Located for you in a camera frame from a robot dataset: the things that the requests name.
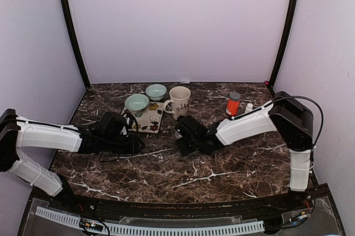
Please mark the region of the orange pill bottle grey cap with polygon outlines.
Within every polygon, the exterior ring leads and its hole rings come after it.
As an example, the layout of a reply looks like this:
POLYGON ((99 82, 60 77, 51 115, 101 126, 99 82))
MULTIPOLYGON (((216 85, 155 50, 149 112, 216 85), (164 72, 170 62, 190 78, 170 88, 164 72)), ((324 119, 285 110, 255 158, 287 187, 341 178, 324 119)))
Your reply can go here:
POLYGON ((235 116, 239 109, 241 95, 237 92, 230 92, 227 102, 226 113, 230 116, 235 116))

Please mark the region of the small white pill bottle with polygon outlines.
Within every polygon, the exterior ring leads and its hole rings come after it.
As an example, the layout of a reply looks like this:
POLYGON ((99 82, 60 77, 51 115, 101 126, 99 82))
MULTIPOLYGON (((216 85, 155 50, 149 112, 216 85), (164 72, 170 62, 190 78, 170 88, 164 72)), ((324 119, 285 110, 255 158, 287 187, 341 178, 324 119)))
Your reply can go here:
POLYGON ((245 107, 244 113, 248 113, 250 111, 253 110, 253 104, 252 103, 248 103, 245 107))

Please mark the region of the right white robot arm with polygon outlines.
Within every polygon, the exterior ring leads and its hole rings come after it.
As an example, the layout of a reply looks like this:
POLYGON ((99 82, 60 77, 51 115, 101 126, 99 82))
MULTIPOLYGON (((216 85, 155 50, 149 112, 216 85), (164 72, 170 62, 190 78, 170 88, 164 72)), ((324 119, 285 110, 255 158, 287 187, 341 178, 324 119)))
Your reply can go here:
POLYGON ((199 151, 206 155, 233 143, 268 132, 278 132, 290 151, 290 190, 283 206, 294 211, 304 200, 312 168, 313 113, 300 103, 302 98, 281 91, 275 98, 247 113, 228 117, 209 128, 192 116, 182 116, 175 126, 176 144, 187 156, 199 151))

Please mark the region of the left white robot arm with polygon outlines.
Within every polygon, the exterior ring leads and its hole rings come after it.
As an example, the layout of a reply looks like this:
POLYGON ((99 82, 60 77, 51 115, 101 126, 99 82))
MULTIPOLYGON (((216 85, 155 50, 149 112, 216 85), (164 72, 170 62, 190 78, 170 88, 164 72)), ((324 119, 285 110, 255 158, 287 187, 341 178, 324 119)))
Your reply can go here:
POLYGON ((134 155, 145 144, 136 134, 138 122, 132 114, 106 112, 87 125, 56 125, 28 120, 7 109, 1 116, 1 172, 14 174, 47 195, 56 197, 67 212, 78 207, 78 199, 66 179, 28 157, 23 147, 48 148, 78 154, 110 152, 134 155))

